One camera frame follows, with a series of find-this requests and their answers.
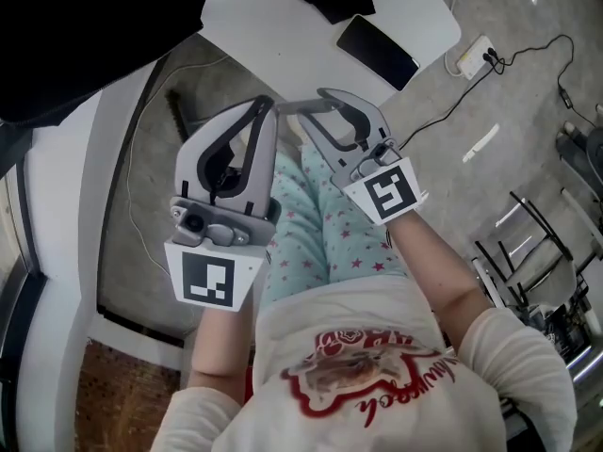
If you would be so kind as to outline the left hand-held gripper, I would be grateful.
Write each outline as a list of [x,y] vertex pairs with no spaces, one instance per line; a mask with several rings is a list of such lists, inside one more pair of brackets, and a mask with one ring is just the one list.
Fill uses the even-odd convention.
[[[165,242],[177,300],[240,310],[276,233],[270,190],[277,136],[274,101],[259,95],[223,109],[181,147],[175,232]],[[244,214],[203,202],[243,202]]]

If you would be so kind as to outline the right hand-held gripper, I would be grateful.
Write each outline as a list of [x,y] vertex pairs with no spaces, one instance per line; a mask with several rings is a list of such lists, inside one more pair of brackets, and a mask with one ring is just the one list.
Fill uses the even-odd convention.
[[333,105],[353,133],[350,143],[338,140],[328,122],[310,110],[296,117],[334,172],[333,184],[377,225],[415,210],[422,202],[411,160],[401,157],[381,110],[341,89],[318,88],[318,96]]

